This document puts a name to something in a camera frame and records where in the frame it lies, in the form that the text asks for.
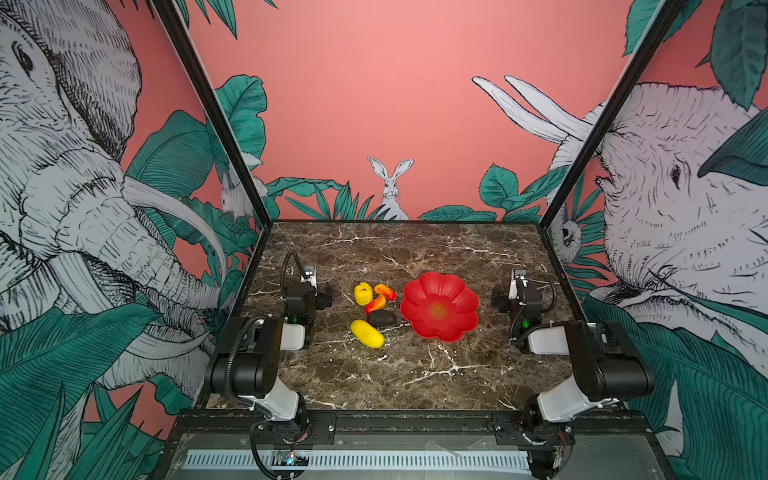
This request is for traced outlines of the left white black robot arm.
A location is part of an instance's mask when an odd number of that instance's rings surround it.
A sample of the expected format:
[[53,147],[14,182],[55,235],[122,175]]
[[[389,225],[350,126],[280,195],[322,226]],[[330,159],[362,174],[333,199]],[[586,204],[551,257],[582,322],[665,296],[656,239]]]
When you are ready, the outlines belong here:
[[260,472],[269,479],[296,479],[302,475],[296,461],[278,472],[262,461],[257,430],[272,425],[289,446],[309,437],[312,424],[305,398],[279,378],[279,362],[283,351],[299,351],[311,344],[317,312],[332,305],[333,289],[319,291],[316,269],[304,266],[291,250],[280,270],[280,298],[283,313],[278,317],[233,317],[227,322],[206,367],[204,383],[210,392],[264,417],[249,430],[252,456]]

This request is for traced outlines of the dark brown fruit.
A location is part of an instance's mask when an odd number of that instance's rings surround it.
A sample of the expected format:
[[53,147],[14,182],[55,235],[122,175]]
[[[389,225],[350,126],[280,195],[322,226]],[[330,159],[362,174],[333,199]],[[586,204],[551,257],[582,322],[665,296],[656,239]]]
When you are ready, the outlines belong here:
[[376,310],[367,315],[367,322],[374,328],[386,328],[397,324],[397,316],[386,310]]

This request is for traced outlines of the red flower-shaped bowl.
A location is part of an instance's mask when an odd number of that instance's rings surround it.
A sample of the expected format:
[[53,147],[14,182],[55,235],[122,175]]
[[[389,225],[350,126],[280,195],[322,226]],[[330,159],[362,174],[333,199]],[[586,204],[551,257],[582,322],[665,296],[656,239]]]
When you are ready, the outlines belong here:
[[418,336],[455,343],[478,327],[478,308],[461,278],[427,272],[405,285],[400,313]]

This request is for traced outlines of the long yellow fruit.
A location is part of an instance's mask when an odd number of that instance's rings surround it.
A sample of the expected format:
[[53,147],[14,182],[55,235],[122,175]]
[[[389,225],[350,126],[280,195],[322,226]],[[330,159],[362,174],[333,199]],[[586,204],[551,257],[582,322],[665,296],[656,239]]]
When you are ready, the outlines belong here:
[[365,346],[373,349],[385,345],[385,337],[372,325],[364,320],[355,320],[350,325],[352,334]]

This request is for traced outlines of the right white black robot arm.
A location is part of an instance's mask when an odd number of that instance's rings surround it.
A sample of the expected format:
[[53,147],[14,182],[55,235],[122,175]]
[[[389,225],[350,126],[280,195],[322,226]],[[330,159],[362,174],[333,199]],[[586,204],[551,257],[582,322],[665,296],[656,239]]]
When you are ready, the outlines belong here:
[[516,270],[510,286],[495,288],[491,305],[510,319],[509,341],[522,353],[566,356],[572,374],[555,387],[529,397],[516,431],[525,441],[530,474],[552,479],[565,463],[573,442],[569,433],[577,417],[595,409],[651,394],[653,374],[617,321],[543,320],[557,303],[552,293],[549,306],[529,284],[526,272]]

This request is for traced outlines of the red yellow mango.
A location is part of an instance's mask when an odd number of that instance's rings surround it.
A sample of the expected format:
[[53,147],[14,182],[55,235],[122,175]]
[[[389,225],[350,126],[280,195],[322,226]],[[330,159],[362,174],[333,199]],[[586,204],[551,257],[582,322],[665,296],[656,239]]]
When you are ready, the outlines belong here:
[[387,299],[383,295],[378,295],[375,299],[369,302],[365,306],[365,313],[370,315],[371,313],[382,310],[387,305]]

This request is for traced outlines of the yellow bumpy round fruit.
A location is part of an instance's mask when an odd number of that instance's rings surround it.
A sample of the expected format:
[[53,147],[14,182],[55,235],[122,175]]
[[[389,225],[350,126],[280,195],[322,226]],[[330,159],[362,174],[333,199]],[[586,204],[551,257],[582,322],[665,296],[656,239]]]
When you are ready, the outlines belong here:
[[354,299],[360,306],[367,306],[373,301],[373,288],[366,282],[361,282],[354,287]]

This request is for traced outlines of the red orange mango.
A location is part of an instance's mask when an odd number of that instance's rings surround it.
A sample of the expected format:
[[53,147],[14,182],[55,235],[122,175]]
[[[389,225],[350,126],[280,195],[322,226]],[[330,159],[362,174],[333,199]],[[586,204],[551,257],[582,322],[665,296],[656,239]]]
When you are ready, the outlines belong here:
[[385,284],[377,284],[374,287],[374,292],[383,296],[389,302],[395,301],[397,299],[397,293],[391,287]]

